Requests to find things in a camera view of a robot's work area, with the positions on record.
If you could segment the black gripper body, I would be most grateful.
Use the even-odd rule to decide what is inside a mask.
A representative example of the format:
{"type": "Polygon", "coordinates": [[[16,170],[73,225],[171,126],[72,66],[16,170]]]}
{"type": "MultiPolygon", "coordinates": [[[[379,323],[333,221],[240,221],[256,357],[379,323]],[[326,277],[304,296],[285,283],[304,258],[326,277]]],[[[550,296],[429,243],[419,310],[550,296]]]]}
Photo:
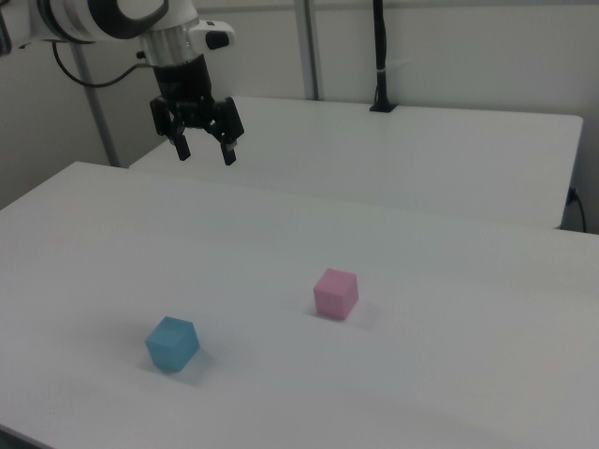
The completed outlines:
{"type": "Polygon", "coordinates": [[[169,115],[178,115],[183,106],[182,122],[186,127],[224,129],[222,103],[212,97],[212,82],[205,56],[182,65],[154,66],[160,95],[153,100],[156,129],[169,129],[169,115]]]}

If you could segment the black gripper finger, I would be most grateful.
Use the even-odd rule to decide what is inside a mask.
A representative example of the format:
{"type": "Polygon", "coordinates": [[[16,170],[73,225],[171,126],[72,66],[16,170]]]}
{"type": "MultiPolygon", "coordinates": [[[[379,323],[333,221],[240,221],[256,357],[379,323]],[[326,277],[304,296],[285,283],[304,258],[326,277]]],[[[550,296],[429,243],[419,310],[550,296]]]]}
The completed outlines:
{"type": "Polygon", "coordinates": [[[207,132],[219,141],[225,165],[233,165],[237,159],[237,140],[244,134],[244,127],[232,97],[212,105],[212,120],[207,132]]]}
{"type": "Polygon", "coordinates": [[[168,101],[162,96],[153,99],[150,108],[156,133],[168,139],[181,161],[188,159],[191,152],[183,134],[185,126],[180,114],[177,111],[172,112],[168,107],[168,101]]]}

